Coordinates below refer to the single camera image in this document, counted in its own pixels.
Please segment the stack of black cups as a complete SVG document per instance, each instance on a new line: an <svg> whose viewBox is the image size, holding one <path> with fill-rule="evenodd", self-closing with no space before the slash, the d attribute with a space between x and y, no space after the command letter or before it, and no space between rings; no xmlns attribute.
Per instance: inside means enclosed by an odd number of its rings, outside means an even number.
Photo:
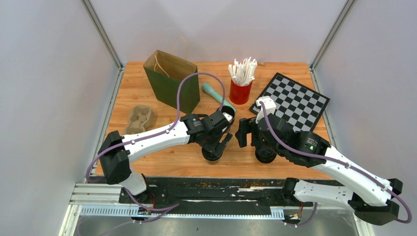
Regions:
<svg viewBox="0 0 417 236"><path fill-rule="evenodd" d="M233 115L233 116L234 116L234 121L235 121L236 112L235 112L235 110L234 110L232 107L227 106L227 105L224 105L224 106L222 107L222 109L221 109L221 112L226 112L226 113L229 113L229 114Z"/></svg>

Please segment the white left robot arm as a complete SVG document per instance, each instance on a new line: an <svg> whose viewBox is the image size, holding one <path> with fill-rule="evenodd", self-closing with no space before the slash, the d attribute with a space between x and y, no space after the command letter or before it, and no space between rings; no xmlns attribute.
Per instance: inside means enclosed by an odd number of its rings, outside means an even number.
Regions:
<svg viewBox="0 0 417 236"><path fill-rule="evenodd" d="M235 120L235 111L229 107L210 116L187 114L177 122L147 132L107 135L99 149L99 161L108 185L120 184L139 203L150 199L150 189L143 174L131 169L130 164L140 157L173 146L197 143L208 162L215 163L232 138L229 133Z"/></svg>

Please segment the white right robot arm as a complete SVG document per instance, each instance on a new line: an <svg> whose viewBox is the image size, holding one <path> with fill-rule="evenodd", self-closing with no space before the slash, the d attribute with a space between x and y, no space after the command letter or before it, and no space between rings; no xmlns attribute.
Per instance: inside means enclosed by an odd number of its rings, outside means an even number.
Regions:
<svg viewBox="0 0 417 236"><path fill-rule="evenodd" d="M321 136L311 131L294 131L289 123L274 115L240 119L236 132L240 147L247 145L247 134L252 136L251 145L260 162L270 163L282 156L338 181L337 186L332 186L288 177L280 192L283 203L291 206L296 202L316 202L340 207L377 226L398 219L400 207L393 197L402 192L400 180L373 175Z"/></svg>

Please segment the red cup holder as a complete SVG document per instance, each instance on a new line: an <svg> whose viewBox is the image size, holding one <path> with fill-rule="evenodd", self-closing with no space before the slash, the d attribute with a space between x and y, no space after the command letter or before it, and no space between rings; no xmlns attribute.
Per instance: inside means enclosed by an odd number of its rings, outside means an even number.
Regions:
<svg viewBox="0 0 417 236"><path fill-rule="evenodd" d="M247 86L238 86L231 80L229 99L237 105L245 104L249 100L252 83Z"/></svg>

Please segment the teal handheld massager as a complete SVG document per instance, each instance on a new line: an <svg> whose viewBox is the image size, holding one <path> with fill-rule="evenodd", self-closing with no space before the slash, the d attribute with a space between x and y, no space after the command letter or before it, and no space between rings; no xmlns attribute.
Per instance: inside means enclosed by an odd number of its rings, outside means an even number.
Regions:
<svg viewBox="0 0 417 236"><path fill-rule="evenodd" d="M223 96L220 95L218 92L216 92L211 85L209 85L208 83L203 83L202 86L201 86L201 88L202 88L202 90L205 93L209 94L217 102L221 103L221 101L223 99ZM223 102L223 106L228 106L228 107L232 108L236 112L236 109L226 99Z"/></svg>

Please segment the white wrapped straws bundle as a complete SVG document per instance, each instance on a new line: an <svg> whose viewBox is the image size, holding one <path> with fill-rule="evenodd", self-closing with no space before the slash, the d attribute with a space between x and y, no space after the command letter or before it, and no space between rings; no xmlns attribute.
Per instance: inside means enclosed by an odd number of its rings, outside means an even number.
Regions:
<svg viewBox="0 0 417 236"><path fill-rule="evenodd" d="M232 81L240 87L248 86L255 79L254 72L258 62L251 57L245 58L242 62L234 59L232 64L228 65Z"/></svg>

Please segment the black white chessboard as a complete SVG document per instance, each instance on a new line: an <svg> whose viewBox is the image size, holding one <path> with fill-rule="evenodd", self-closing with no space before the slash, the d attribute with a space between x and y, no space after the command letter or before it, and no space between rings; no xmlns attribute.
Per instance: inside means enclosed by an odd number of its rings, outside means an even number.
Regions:
<svg viewBox="0 0 417 236"><path fill-rule="evenodd" d="M269 96L275 103L275 115L293 126L294 131L313 131L330 98L276 73L259 97Z"/></svg>

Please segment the grey cardboard cup carrier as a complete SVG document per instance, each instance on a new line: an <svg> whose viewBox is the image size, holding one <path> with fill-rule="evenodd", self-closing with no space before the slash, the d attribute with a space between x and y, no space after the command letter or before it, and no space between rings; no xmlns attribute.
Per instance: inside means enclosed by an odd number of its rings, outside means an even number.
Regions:
<svg viewBox="0 0 417 236"><path fill-rule="evenodd" d="M129 124L124 129L124 135L146 132L152 124L153 119L154 113L151 107L146 105L133 107L128 116Z"/></svg>

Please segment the green paper bag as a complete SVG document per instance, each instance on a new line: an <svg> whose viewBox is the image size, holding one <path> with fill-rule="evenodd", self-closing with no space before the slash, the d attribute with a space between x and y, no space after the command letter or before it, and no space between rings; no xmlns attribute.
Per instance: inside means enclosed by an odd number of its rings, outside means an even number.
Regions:
<svg viewBox="0 0 417 236"><path fill-rule="evenodd" d="M156 50L145 61L144 70L158 101L177 107L177 92L183 79L198 72L196 64L186 58ZM183 83L180 90L180 111L192 113L200 102L200 86L197 75Z"/></svg>

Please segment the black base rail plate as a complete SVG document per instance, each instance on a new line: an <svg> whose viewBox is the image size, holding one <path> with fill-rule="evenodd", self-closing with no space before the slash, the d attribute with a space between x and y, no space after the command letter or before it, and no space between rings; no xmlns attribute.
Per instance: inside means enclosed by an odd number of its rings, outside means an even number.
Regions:
<svg viewBox="0 0 417 236"><path fill-rule="evenodd" d="M172 214L269 215L271 207L311 207L284 200L283 179L148 177L147 190L135 199L155 208L177 205Z"/></svg>

